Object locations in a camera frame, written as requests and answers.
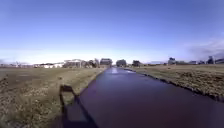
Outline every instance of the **farmland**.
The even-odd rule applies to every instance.
[[[103,70],[1,68],[0,127],[47,127],[60,114],[60,85],[70,85],[80,93]]]
[[[127,68],[221,100],[224,97],[224,65],[170,65]]]

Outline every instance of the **grass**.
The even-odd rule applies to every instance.
[[[171,65],[128,68],[192,91],[224,97],[224,65]]]
[[[103,70],[0,69],[0,127],[48,127],[60,114],[60,85],[80,93]]]

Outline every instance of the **blue sky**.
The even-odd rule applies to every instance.
[[[223,0],[0,0],[5,61],[201,59],[223,37]]]

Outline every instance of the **field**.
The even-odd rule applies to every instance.
[[[127,68],[162,81],[209,95],[217,100],[224,97],[224,65],[171,65]]]
[[[103,70],[0,68],[0,128],[48,127],[60,114],[59,86],[80,93]]]

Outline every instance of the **house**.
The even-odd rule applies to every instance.
[[[140,67],[141,62],[139,60],[133,60],[132,66]]]
[[[64,64],[64,62],[54,63],[54,68],[62,68]]]
[[[65,60],[63,67],[65,68],[82,68],[84,67],[84,60],[81,59],[73,59],[73,60]]]
[[[198,64],[198,62],[197,61],[190,61],[189,64],[195,65],[195,64]]]
[[[215,60],[216,64],[224,64],[224,59]]]
[[[100,60],[101,67],[111,67],[112,66],[112,60],[110,58],[102,58]]]
[[[176,64],[175,58],[170,57],[168,60],[168,65]]]

